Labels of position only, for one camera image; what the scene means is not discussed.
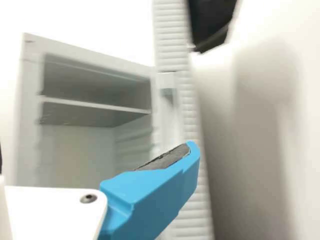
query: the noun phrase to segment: open refrigerator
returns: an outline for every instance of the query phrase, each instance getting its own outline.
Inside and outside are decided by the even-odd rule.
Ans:
[[[182,142],[202,146],[185,4],[153,2],[155,67],[24,34],[16,185],[97,189]],[[214,238],[203,154],[195,193],[159,238]]]

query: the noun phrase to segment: black object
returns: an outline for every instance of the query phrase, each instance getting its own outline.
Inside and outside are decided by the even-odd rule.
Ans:
[[[134,171],[166,169],[190,153],[190,148],[183,143],[160,156],[139,166]]]
[[[204,53],[226,40],[237,0],[188,0],[194,51]]]

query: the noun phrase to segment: screw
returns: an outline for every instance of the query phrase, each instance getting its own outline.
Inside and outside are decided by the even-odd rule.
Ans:
[[[81,197],[80,202],[83,204],[90,204],[93,203],[95,200],[97,200],[97,196],[94,194],[87,194]]]

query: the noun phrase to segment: ribbed surface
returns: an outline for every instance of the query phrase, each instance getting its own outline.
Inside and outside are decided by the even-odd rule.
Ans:
[[[202,145],[198,121],[198,103],[189,66],[189,20],[183,0],[154,0],[153,20],[155,35],[156,71],[176,72],[178,101],[183,121],[184,139]],[[195,193],[172,222],[173,240],[212,240],[213,223],[206,163],[200,162]]]
[[[117,173],[133,170],[151,159],[152,131],[150,115],[114,128]]]

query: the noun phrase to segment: black rubber pad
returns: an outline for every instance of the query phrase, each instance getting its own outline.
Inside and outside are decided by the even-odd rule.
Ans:
[[[155,169],[166,169],[170,165],[176,163],[186,155],[190,153],[190,148],[187,144],[183,143],[170,151],[167,151],[160,156],[154,158],[151,161],[139,166],[134,171],[140,170],[155,170]]]

